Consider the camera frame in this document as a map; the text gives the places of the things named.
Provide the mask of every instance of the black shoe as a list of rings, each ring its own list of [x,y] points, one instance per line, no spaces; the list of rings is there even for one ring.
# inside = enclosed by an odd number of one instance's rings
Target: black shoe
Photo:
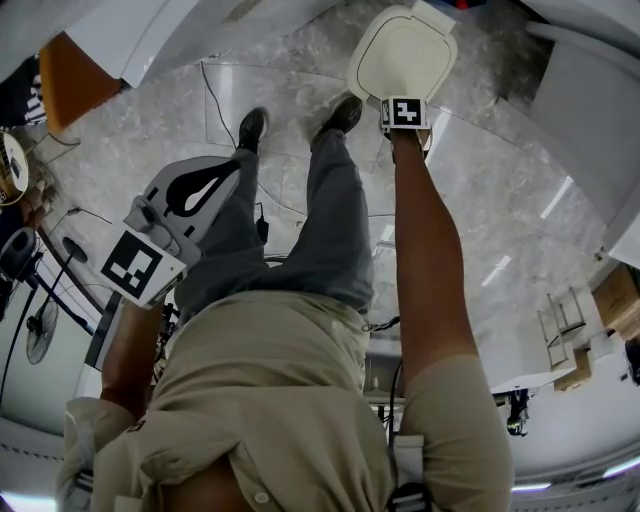
[[[311,145],[327,130],[340,130],[347,134],[353,130],[362,117],[362,100],[356,96],[343,99],[333,110],[331,117],[312,138]]]
[[[248,149],[258,154],[258,143],[267,133],[269,113],[263,107],[254,108],[240,123],[238,148]]]

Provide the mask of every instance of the cardboard box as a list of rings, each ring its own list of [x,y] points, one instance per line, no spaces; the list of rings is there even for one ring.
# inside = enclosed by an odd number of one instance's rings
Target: cardboard box
[[[554,381],[553,389],[556,391],[575,389],[591,378],[588,350],[580,348],[574,350],[573,353],[576,356],[576,369]]]
[[[637,271],[619,265],[596,290],[593,298],[602,323],[608,329],[633,330],[635,319],[640,321],[640,290]]]
[[[616,332],[625,341],[640,336],[640,311],[627,317],[624,322],[619,323],[616,327]]]

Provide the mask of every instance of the khaki shirt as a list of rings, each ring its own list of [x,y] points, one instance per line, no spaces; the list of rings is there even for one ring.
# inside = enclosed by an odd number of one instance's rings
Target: khaki shirt
[[[161,510],[160,486],[226,454],[254,510],[385,510],[395,484],[383,425],[361,396],[364,323],[309,294],[244,292],[213,304],[176,333],[133,427],[115,404],[68,404],[59,489],[93,466],[92,511],[124,510],[117,496],[135,498],[126,510]],[[424,481],[440,509],[508,509],[506,430],[477,357],[411,380],[401,432],[424,436]]]

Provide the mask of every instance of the fan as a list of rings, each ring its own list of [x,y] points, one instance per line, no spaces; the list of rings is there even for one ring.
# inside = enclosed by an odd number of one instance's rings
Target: fan
[[[31,364],[38,364],[44,359],[58,323],[58,305],[55,302],[47,299],[41,310],[42,313],[27,320],[27,359]]]
[[[31,364],[38,364],[44,359],[47,350],[49,350],[51,340],[53,339],[56,323],[58,322],[58,304],[55,302],[56,297],[54,290],[62,274],[67,270],[72,259],[80,263],[86,263],[88,261],[87,254],[70,238],[65,236],[62,239],[62,245],[69,253],[69,257],[62,265],[60,273],[53,282],[53,286],[49,290],[49,293],[47,293],[47,298],[42,303],[42,306],[38,308],[35,315],[27,319],[27,329],[29,330],[27,337],[27,358]]]

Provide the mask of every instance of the gray pants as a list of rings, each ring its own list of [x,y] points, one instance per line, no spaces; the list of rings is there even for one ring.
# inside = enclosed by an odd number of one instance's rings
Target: gray pants
[[[373,298],[367,202],[341,131],[329,130],[311,149],[307,211],[287,260],[269,268],[254,221],[258,157],[238,149],[238,188],[200,241],[202,258],[176,288],[184,322],[209,304],[246,290],[308,292],[366,313]]]

